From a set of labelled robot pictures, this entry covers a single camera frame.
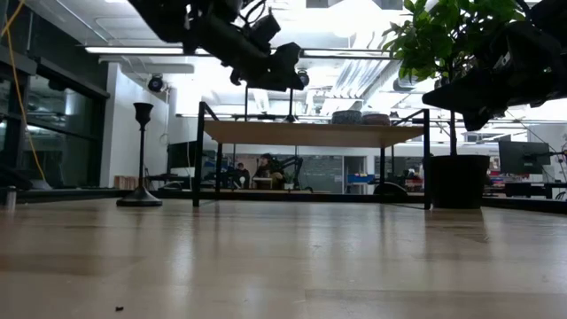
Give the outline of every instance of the person sitting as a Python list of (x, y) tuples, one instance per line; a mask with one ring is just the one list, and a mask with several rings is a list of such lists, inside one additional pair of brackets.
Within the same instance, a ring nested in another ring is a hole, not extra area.
[(255, 181), (256, 189), (269, 190), (282, 190), (285, 184), (284, 171), (279, 167), (276, 159), (271, 154), (266, 153), (260, 156), (260, 165), (254, 177), (258, 178), (271, 178), (271, 183), (263, 181)]

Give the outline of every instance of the yellow cable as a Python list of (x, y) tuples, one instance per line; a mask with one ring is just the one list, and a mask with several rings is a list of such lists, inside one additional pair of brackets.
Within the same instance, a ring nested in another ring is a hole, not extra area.
[(43, 173), (42, 166), (39, 163), (39, 159), (37, 158), (37, 153), (35, 152), (34, 141), (32, 141), (32, 135), (29, 133), (27, 129), (27, 118), (26, 118), (26, 110), (24, 109), (24, 101), (21, 97), (21, 91), (19, 90), (19, 81), (18, 81), (18, 71), (16, 70), (16, 63), (14, 61), (14, 51), (12, 49), (12, 35), (10, 34), (10, 28), (6, 25), (6, 32), (8, 33), (8, 49), (10, 50), (10, 61), (12, 62), (12, 71), (14, 73), (14, 81), (16, 82), (16, 92), (18, 93), (18, 101), (19, 101), (19, 109), (21, 110), (21, 121), (24, 127), (26, 128), (27, 132), (27, 139), (29, 140), (29, 146), (32, 148), (32, 153), (34, 154), (35, 164), (37, 165), (37, 169), (39, 169), (40, 174), (42, 175), (42, 179), (44, 182), (47, 183), (45, 180), (45, 174)]
[(0, 35), (0, 38), (4, 36), (4, 34), (6, 33), (6, 31), (8, 31), (8, 29), (10, 28), (10, 26), (12, 25), (13, 21), (16, 19), (16, 17), (18, 17), (19, 12), (21, 11), (21, 8), (24, 7), (24, 3), (26, 2), (26, 0), (21, 0), (19, 1), (18, 4), (18, 8), (16, 8), (16, 11), (14, 12), (14, 14), (10, 17), (10, 19), (8, 20), (8, 22), (6, 22), (6, 25), (4, 26), (4, 28), (2, 29), (2, 35)]

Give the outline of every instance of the computer monitor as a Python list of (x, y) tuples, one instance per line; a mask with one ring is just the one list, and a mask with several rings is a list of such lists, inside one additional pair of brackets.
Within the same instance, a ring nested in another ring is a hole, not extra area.
[(167, 148), (169, 168), (195, 167), (197, 142), (170, 144)]
[(543, 166), (550, 165), (549, 144), (526, 142), (499, 142), (501, 173), (543, 174)]

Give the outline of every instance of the person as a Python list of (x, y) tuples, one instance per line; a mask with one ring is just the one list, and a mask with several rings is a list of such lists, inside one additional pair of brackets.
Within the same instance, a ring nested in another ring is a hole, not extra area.
[(250, 172), (248, 172), (243, 163), (238, 163), (235, 175), (237, 176), (235, 183), (238, 187), (245, 190), (250, 188)]
[[(285, 184), (284, 171), (279, 167), (277, 160), (275, 160), (271, 154), (266, 153), (260, 156), (260, 165), (254, 177), (259, 178), (271, 178), (272, 179), (272, 189), (282, 190)], [(257, 189), (269, 189), (270, 185), (268, 183), (258, 183), (256, 182)]]

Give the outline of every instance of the wooden table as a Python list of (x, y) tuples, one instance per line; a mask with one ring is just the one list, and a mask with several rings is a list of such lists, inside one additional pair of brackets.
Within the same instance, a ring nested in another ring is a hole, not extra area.
[[(209, 114), (213, 121), (205, 121)], [(416, 120), (422, 127), (397, 126), (403, 122)], [(423, 166), (429, 167), (430, 162), (430, 115), (428, 109), (423, 109), (409, 115), (405, 119), (395, 121), (392, 126), (374, 125), (333, 125), (333, 124), (307, 124), (307, 123), (277, 123), (277, 122), (250, 122), (250, 121), (220, 121), (213, 110), (205, 103), (199, 103), (197, 154), (203, 152), (204, 134), (207, 133), (218, 143), (217, 175), (221, 174), (221, 159), (223, 144), (263, 144), (287, 146), (323, 146), (323, 147), (366, 147), (380, 149), (380, 184), (385, 181), (385, 149), (398, 143), (405, 143), (423, 135)], [(201, 157), (196, 157), (195, 184), (200, 185)], [(427, 181), (425, 183), (425, 209), (431, 207), (431, 194)], [(221, 185), (217, 179), (215, 192), (221, 193)], [(199, 204), (199, 187), (194, 188), (193, 206)]]
[(205, 132), (219, 144), (382, 148), (421, 136), (423, 128), (205, 121)]

